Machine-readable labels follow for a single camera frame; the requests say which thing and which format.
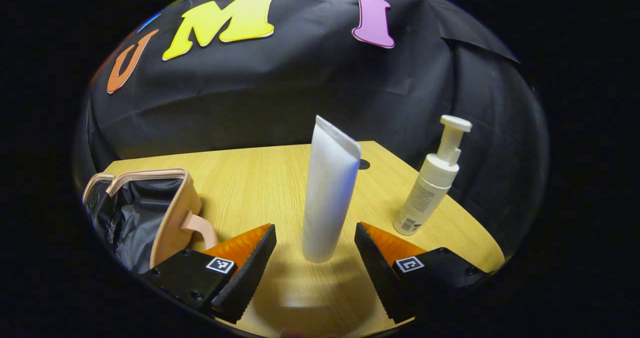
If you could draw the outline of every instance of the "pump dispenser head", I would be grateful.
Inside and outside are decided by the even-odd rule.
[[[440,123],[444,124],[444,131],[438,153],[427,155],[420,169],[420,176],[432,185],[449,187],[460,170],[458,158],[462,151],[458,147],[462,135],[471,131],[472,124],[453,115],[442,115]]]

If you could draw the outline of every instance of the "orange letter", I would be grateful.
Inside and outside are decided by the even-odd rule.
[[[142,51],[144,51],[149,40],[151,39],[151,37],[155,35],[155,33],[158,33],[158,29],[153,30],[149,34],[140,38],[139,41],[137,41],[137,47],[133,52],[133,56],[131,57],[130,62],[128,62],[128,66],[126,66],[126,69],[124,69],[122,74],[119,74],[120,69],[122,67],[122,62],[124,62],[124,59],[127,57],[127,53],[129,53],[129,51],[133,49],[133,44],[131,44],[130,47],[128,47],[127,49],[124,49],[124,51],[119,54],[119,56],[116,58],[115,64],[113,65],[113,69],[111,70],[109,80],[107,81],[108,94],[112,94],[113,92],[116,92],[117,90],[119,90],[120,87],[122,87],[124,83],[127,81],[129,76],[131,76],[131,72],[133,72],[136,65],[138,64],[138,60],[140,59],[140,55],[142,54]]]

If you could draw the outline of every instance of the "bottle label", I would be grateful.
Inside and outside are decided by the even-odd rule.
[[[425,210],[432,205],[435,195],[433,192],[429,192],[429,190],[423,188],[422,185],[416,181],[408,200],[409,205],[420,213],[425,212]]]

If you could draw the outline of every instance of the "pump bottle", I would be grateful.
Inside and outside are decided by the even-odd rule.
[[[458,147],[462,135],[471,131],[471,122],[452,115],[442,115],[440,123],[444,124],[444,131],[438,153],[427,154],[409,197],[393,221],[393,228],[405,236],[416,234],[425,224],[460,170],[458,158],[461,150]]]

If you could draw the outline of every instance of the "bag handle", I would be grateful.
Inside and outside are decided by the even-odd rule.
[[[187,216],[184,218],[180,228],[185,231],[200,233],[204,238],[204,249],[206,250],[218,245],[218,236],[211,223],[203,217],[195,215],[190,210],[187,211]]]

